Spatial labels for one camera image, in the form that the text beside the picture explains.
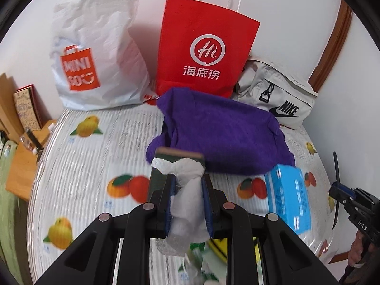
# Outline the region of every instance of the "nike swoosh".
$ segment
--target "nike swoosh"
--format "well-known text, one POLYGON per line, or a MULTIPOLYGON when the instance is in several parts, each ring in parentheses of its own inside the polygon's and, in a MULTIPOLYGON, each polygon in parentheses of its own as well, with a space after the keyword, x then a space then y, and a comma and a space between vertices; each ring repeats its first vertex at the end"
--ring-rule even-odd
POLYGON ((295 116, 295 115, 286 115, 286 114, 279 114, 277 112, 277 109, 278 107, 273 107, 271 109, 269 109, 269 112, 272 113, 275 117, 277 118, 293 118, 293 117, 299 117, 299 116, 295 116))

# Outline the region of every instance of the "patterned book cover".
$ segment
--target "patterned book cover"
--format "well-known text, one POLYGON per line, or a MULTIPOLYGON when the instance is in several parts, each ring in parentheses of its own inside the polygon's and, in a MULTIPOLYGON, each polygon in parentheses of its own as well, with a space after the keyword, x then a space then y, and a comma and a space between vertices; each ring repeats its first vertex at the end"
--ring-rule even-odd
POLYGON ((36 111, 33 85, 18 89, 13 98, 23 128, 30 128, 32 131, 41 130, 42 126, 36 111))

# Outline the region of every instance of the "green box with brown edge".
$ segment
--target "green box with brown edge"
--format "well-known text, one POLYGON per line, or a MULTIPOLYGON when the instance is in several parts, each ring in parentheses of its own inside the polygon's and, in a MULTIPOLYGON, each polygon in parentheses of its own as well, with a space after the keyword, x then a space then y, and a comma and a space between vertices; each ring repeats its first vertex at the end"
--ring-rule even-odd
MULTIPOLYGON (((155 158, 161 158, 169 162, 176 162, 181 158, 190 158, 197 162, 200 162, 205 168, 204 156, 202 153, 184 151, 168 147, 158 147, 156 149, 155 158)), ((152 168, 151 179, 149 181, 148 188, 148 201, 151 199, 151 196, 154 191, 162 190, 165 186, 167 175, 162 174, 158 169, 152 168)))

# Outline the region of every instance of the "hi logo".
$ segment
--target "hi logo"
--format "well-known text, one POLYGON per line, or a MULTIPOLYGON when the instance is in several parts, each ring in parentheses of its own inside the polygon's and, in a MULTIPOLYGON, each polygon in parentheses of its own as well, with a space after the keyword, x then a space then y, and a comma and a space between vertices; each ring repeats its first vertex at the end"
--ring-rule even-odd
POLYGON ((196 38, 190 46, 190 55, 195 62, 204 66, 219 63, 226 53, 221 38, 213 34, 204 34, 196 38))
POLYGON ((273 113, 273 115, 277 118, 298 117, 294 115, 298 109, 299 107, 296 105, 285 101, 282 106, 269 109, 269 112, 273 113))
POLYGON ((77 45, 72 45, 66 47, 64 53, 61 61, 70 90, 85 91, 100 87, 90 48, 78 51, 77 45))

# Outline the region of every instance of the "wooden desk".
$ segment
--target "wooden desk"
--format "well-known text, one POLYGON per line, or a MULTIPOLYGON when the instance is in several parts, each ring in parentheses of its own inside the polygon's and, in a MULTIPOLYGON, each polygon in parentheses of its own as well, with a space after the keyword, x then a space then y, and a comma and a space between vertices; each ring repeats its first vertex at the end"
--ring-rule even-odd
MULTIPOLYGON (((46 123, 42 130, 33 131, 34 136, 36 136, 42 145, 45 145, 50 135, 48 126, 55 122, 55 120, 51 120, 46 123)), ((36 161, 37 156, 25 149, 22 143, 20 143, 11 164, 5 189, 17 197, 29 201, 34 176, 37 171, 36 161)))

